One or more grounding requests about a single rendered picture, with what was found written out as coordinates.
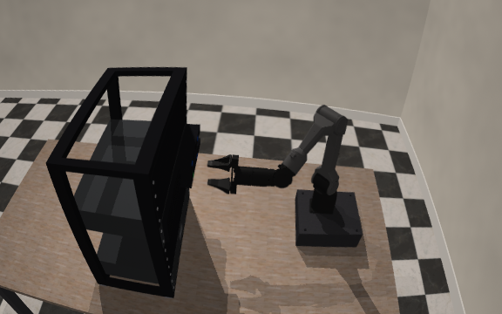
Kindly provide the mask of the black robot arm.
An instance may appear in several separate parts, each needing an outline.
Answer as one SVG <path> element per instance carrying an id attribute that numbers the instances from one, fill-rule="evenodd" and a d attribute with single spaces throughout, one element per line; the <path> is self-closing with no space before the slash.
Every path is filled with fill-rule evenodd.
<path id="1" fill-rule="evenodd" d="M 314 193 L 309 200 L 309 212 L 333 215 L 339 186 L 336 162 L 348 119 L 326 105 L 322 105 L 316 110 L 313 121 L 314 124 L 301 145 L 292 149 L 283 163 L 278 165 L 277 172 L 274 169 L 253 167 L 252 186 L 288 187 L 292 183 L 293 176 L 296 176 L 307 161 L 309 151 L 323 136 L 328 136 L 322 166 L 315 169 L 311 178 Z"/>

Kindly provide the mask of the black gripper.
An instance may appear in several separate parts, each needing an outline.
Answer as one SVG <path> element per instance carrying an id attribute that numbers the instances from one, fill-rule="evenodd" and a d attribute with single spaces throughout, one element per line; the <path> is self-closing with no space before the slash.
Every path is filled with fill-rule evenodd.
<path id="1" fill-rule="evenodd" d="M 226 170 L 228 172 L 230 171 L 230 168 L 232 168 L 232 173 L 231 173 L 231 182 L 230 178 L 208 179 L 207 185 L 212 186 L 214 188 L 218 188 L 221 191 L 225 192 L 226 194 L 229 194 L 230 192 L 230 194 L 235 194 L 235 195 L 236 195 L 237 185 L 251 186 L 253 168 L 240 167 L 238 166 L 238 163 L 239 163 L 239 155 L 234 155 L 234 154 L 233 156 L 232 154 L 229 154 L 217 160 L 209 160 L 207 162 L 208 167 L 219 168 Z M 233 172 L 235 178 L 235 188 L 234 188 Z"/>

